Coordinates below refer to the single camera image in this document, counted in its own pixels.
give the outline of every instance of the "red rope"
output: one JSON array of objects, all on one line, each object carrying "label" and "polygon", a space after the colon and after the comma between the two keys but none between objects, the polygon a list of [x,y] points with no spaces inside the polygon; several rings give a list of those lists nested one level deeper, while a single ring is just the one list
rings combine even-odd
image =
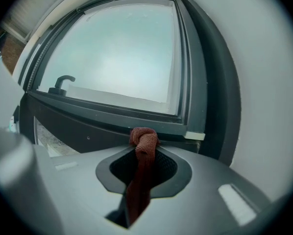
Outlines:
[{"label": "red rope", "polygon": [[155,159],[155,147],[159,144],[153,129],[137,127],[130,134],[130,144],[137,145],[138,168],[126,192],[126,202],[130,225],[150,203],[152,187],[152,167]]}]

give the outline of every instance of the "red cloth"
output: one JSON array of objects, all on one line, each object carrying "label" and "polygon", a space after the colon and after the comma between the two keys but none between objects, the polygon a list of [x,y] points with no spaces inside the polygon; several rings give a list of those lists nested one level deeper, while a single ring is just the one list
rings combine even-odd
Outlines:
[{"label": "red cloth", "polygon": [[150,203],[152,167],[155,147],[159,144],[156,132],[151,128],[137,127],[130,134],[130,144],[137,145],[138,167],[126,191],[126,202],[130,225]]}]

